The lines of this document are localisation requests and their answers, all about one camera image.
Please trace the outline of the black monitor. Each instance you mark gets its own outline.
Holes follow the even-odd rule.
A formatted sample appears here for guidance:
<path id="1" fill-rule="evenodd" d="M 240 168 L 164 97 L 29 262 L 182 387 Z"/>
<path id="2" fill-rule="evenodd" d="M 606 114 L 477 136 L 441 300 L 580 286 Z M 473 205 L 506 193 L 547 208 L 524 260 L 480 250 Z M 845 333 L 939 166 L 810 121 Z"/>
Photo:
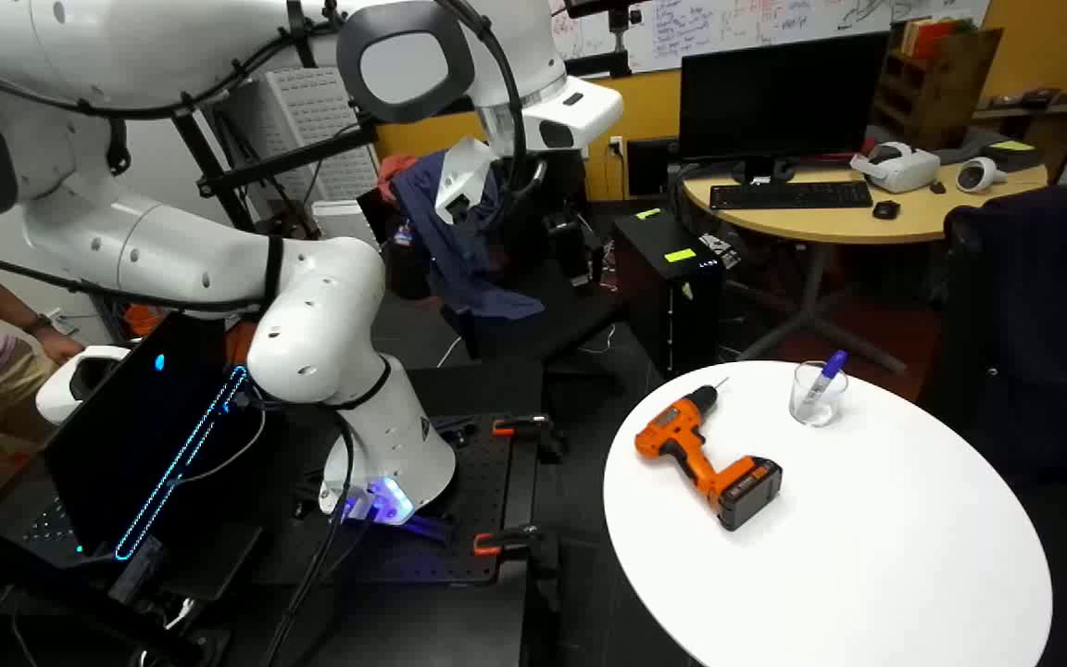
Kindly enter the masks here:
<path id="1" fill-rule="evenodd" d="M 685 163 L 853 155 L 863 148 L 889 32 L 686 55 Z"/>

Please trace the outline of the wooden desk organizer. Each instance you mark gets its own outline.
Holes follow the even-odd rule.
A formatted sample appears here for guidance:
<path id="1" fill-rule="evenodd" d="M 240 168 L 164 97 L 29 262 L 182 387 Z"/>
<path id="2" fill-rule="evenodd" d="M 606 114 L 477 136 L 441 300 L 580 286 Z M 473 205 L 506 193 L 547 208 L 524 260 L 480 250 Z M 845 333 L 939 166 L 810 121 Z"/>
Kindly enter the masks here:
<path id="1" fill-rule="evenodd" d="M 894 23 L 871 124 L 914 148 L 961 147 L 1002 37 L 970 19 Z"/>

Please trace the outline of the blue cloth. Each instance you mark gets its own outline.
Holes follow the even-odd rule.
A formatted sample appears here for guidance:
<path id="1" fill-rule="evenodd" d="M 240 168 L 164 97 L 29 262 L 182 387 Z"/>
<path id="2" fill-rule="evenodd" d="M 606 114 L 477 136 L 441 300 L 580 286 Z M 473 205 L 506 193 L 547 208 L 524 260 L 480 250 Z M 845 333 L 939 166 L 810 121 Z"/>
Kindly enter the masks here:
<path id="1" fill-rule="evenodd" d="M 418 157 L 391 179 L 391 190 L 402 207 L 419 244 L 428 250 L 442 282 L 442 299 L 452 309 L 492 320 L 519 321 L 545 311 L 542 301 L 507 290 L 488 277 L 487 234 L 499 227 L 501 189 L 490 174 L 482 201 L 453 225 L 433 210 L 445 150 Z"/>

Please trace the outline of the white round controller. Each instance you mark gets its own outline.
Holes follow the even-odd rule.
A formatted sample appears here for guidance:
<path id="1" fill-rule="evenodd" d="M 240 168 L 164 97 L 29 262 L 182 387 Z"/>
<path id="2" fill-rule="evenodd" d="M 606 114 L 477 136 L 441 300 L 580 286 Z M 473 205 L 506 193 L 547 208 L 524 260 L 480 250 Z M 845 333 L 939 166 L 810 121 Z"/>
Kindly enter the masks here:
<path id="1" fill-rule="evenodd" d="M 1008 181 L 1008 173 L 997 165 L 992 157 L 967 160 L 957 174 L 957 189 L 966 194 L 985 193 L 996 185 Z"/>

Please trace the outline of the chair with dark jacket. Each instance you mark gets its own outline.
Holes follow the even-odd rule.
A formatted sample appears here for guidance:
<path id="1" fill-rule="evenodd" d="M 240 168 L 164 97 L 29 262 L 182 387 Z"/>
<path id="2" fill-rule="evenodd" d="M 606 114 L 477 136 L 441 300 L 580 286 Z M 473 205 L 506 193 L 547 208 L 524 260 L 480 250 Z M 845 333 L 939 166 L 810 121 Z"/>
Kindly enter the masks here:
<path id="1" fill-rule="evenodd" d="M 919 404 L 1013 483 L 1067 483 L 1067 184 L 953 208 Z"/>

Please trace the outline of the black keyboard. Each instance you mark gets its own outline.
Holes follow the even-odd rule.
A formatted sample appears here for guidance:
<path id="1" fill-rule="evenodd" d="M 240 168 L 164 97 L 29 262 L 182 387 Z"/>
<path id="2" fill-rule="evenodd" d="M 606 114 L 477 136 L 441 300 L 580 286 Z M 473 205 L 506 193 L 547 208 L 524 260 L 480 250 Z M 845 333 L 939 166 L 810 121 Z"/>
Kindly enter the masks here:
<path id="1" fill-rule="evenodd" d="M 789 208 L 871 208 L 867 182 L 780 182 L 714 185 L 712 210 L 789 210 Z"/>

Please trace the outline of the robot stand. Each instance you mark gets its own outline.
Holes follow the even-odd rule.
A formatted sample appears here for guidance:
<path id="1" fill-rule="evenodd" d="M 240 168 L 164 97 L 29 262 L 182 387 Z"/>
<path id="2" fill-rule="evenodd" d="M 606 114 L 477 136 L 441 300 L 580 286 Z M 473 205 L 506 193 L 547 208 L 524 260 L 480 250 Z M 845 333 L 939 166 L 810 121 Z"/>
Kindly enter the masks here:
<path id="1" fill-rule="evenodd" d="M 546 595 L 524 554 L 475 556 L 483 533 L 531 520 L 538 445 L 492 435 L 495 414 L 536 402 L 539 374 L 512 383 L 478 366 L 423 369 L 412 383 L 431 401 L 433 430 L 448 438 L 456 473 L 444 493 L 404 526 L 380 522 L 343 529 L 323 579 L 313 588 L 278 651 L 275 667 L 528 667 L 551 628 Z M 238 490 L 240 502 L 202 520 L 186 545 L 170 545 L 149 595 L 196 599 L 192 633 L 225 640 L 217 667 L 262 667 L 325 520 L 292 517 L 292 490 L 327 459 L 330 415 L 292 409 L 270 415 L 266 431 L 230 469 L 202 490 Z M 0 667 L 137 667 L 136 647 L 86 618 L 18 588 L 3 600 Z"/>

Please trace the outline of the black box with yellow note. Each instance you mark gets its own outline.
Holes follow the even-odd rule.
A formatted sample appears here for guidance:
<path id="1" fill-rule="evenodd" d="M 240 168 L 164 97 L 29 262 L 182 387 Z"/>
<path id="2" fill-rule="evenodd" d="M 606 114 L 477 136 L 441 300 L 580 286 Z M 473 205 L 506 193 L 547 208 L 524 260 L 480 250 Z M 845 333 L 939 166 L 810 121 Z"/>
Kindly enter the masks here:
<path id="1" fill-rule="evenodd" d="M 1029 170 L 1044 163 L 1040 149 L 1023 141 L 1012 139 L 983 146 L 980 156 L 994 161 L 997 170 L 1003 170 L 1007 173 Z"/>

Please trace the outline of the white perforated panel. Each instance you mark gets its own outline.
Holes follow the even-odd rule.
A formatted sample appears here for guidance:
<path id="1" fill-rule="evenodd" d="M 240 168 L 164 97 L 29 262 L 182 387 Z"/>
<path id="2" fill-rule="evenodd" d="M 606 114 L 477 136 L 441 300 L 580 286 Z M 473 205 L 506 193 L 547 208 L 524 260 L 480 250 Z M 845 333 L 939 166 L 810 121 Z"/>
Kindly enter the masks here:
<path id="1" fill-rule="evenodd" d="M 266 72 L 214 105 L 207 116 L 232 169 L 331 138 L 356 134 L 357 114 L 334 68 Z M 323 157 L 240 186 L 259 231 L 296 239 L 375 236 L 357 198 L 373 189 L 380 160 L 372 144 Z"/>

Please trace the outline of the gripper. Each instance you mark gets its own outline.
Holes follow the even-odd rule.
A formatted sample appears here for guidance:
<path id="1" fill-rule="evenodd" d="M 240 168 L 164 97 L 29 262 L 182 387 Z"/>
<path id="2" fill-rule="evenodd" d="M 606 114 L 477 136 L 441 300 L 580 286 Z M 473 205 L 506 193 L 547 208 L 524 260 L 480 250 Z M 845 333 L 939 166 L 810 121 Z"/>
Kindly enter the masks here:
<path id="1" fill-rule="evenodd" d="M 508 206 L 499 231 L 504 239 L 531 239 L 546 231 L 550 254 L 560 273 L 576 287 L 601 284 L 604 279 L 604 241 L 588 222 L 592 207 L 587 195 L 587 170 L 580 150 L 551 152 L 534 164 L 545 164 L 541 182 Z"/>

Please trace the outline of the orange cordless drill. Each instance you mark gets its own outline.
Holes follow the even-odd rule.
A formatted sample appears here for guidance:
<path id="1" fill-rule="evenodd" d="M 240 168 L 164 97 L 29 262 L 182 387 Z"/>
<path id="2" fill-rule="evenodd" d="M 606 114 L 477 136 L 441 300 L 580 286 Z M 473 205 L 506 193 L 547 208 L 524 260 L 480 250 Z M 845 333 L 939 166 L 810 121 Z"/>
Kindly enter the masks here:
<path id="1" fill-rule="evenodd" d="M 783 469 L 770 459 L 744 456 L 724 469 L 714 469 L 700 428 L 717 404 L 721 383 L 700 385 L 676 398 L 648 420 L 634 436 L 641 459 L 673 459 L 678 469 L 708 504 L 714 517 L 735 533 L 780 495 Z"/>

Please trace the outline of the white headset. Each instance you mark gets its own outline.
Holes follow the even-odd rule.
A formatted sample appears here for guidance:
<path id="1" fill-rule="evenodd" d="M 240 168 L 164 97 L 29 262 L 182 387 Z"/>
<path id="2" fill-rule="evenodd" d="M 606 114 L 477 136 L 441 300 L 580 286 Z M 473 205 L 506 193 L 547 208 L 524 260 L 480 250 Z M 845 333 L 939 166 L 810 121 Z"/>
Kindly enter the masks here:
<path id="1" fill-rule="evenodd" d="M 864 181 L 886 193 L 903 194 L 931 185 L 941 168 L 935 153 L 914 149 L 899 141 L 876 144 L 867 155 L 855 155 L 848 165 Z"/>

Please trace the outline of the black metal frame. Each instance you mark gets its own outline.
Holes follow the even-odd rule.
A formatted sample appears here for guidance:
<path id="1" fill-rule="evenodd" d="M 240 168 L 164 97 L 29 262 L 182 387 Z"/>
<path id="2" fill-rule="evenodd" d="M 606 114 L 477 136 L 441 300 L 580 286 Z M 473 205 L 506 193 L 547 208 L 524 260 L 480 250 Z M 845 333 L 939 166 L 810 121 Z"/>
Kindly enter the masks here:
<path id="1" fill-rule="evenodd" d="M 322 141 L 315 141 L 306 146 L 282 153 L 266 159 L 258 159 L 245 166 L 222 169 L 219 158 L 205 139 L 202 126 L 192 113 L 179 113 L 172 117 L 172 125 L 181 136 L 184 145 L 189 148 L 196 166 L 202 171 L 196 190 L 200 197 L 217 198 L 220 202 L 234 228 L 255 233 L 257 227 L 253 215 L 250 215 L 245 198 L 240 196 L 240 190 L 254 182 L 278 181 L 278 174 L 288 170 L 312 168 L 312 181 L 318 182 L 320 164 L 329 157 L 337 157 L 344 153 L 369 146 L 377 140 L 377 127 L 380 122 L 368 114 L 355 115 L 352 125 L 340 128 L 339 131 Z"/>

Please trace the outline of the whiteboard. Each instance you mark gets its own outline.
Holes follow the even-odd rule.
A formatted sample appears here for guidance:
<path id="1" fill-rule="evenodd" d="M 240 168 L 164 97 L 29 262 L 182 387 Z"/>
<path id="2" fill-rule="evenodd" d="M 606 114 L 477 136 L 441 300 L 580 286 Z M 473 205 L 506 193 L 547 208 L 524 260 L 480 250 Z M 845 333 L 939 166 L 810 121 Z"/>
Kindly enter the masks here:
<path id="1" fill-rule="evenodd" d="M 888 30 L 908 19 L 984 22 L 991 0 L 647 0 L 623 45 L 633 73 L 673 70 L 683 57 Z"/>

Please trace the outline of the black office chair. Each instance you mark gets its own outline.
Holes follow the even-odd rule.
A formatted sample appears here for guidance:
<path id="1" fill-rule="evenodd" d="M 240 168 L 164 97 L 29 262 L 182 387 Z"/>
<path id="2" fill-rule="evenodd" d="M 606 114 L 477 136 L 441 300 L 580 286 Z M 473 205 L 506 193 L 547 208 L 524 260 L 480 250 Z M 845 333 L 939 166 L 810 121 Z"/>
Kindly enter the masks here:
<path id="1" fill-rule="evenodd" d="M 381 247 L 391 295 L 439 312 L 471 359 L 547 360 L 584 350 L 625 312 L 601 282 L 579 152 L 534 161 L 534 190 L 504 197 L 507 168 L 488 173 L 475 204 L 450 220 L 433 206 L 444 152 L 391 156 L 361 212 Z"/>

